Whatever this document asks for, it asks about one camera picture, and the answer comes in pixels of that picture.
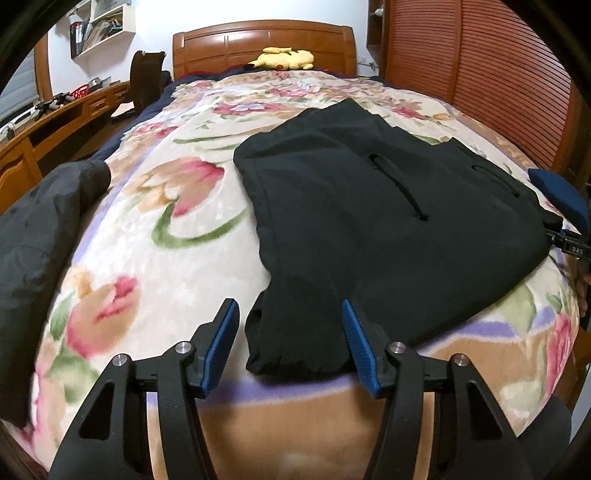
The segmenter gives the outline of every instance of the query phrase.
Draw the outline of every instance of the floral bedspread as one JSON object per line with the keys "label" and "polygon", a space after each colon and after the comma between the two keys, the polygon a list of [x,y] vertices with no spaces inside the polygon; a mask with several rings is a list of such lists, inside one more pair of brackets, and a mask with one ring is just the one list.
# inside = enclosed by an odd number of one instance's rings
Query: floral bedspread
{"label": "floral bedspread", "polygon": [[[111,357],[163,353],[212,320],[226,297],[237,299],[244,321],[267,286],[252,208],[232,162],[250,135],[305,108],[354,98],[431,144],[456,137],[535,190],[524,170],[530,161],[507,140],[443,102],[362,77],[249,73],[182,85],[174,96],[159,115],[131,129],[107,160],[111,187],[88,216],[49,312],[31,425],[11,429],[47,469]],[[571,284],[565,257],[551,251],[503,300],[420,351],[441,359],[468,354],[521,433],[553,392],[571,351],[579,321]],[[263,384],[245,370],[247,357],[242,330],[220,387],[199,403],[219,478],[361,478],[383,403],[354,375]],[[426,477],[432,409],[427,395],[417,480]],[[166,473],[155,395],[149,425],[160,480]]]}

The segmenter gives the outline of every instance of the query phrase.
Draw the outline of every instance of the metal screw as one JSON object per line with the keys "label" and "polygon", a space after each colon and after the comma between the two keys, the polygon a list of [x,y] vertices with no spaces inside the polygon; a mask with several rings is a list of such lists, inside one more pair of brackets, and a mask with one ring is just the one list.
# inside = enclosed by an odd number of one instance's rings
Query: metal screw
{"label": "metal screw", "polygon": [[124,353],[118,353],[113,357],[113,365],[116,367],[120,367],[121,365],[125,365],[127,363],[127,355]]}
{"label": "metal screw", "polygon": [[453,361],[456,363],[456,365],[459,365],[460,367],[465,367],[470,363],[470,359],[463,353],[456,353],[453,356]]}
{"label": "metal screw", "polygon": [[406,345],[402,342],[392,342],[389,347],[390,353],[404,353],[406,351]]}
{"label": "metal screw", "polygon": [[179,342],[174,346],[174,350],[177,353],[187,353],[191,350],[191,344],[189,342]]}

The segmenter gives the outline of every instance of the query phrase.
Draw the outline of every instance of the red basket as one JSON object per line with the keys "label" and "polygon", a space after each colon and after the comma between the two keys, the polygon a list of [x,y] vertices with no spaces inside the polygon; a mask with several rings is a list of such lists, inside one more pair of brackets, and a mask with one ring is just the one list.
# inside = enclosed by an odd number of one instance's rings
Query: red basket
{"label": "red basket", "polygon": [[78,87],[70,95],[75,99],[85,97],[88,95],[88,85],[82,85],[81,87]]}

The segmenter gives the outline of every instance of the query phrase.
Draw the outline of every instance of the wooden desk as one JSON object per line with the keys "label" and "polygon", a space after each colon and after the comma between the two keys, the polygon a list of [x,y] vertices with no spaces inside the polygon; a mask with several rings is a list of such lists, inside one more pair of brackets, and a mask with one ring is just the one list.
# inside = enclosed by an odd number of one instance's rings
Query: wooden desk
{"label": "wooden desk", "polygon": [[0,214],[41,181],[37,163],[45,155],[90,121],[115,109],[128,89],[129,82],[123,82],[97,90],[48,113],[0,144]]}

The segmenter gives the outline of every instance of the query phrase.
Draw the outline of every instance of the wooden wardrobe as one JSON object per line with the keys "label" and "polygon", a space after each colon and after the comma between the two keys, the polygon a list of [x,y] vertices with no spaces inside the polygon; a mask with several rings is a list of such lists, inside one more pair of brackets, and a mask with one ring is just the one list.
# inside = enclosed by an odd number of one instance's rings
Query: wooden wardrobe
{"label": "wooden wardrobe", "polygon": [[589,110],[501,0],[370,0],[368,50],[396,88],[445,100],[578,188],[588,180]]}

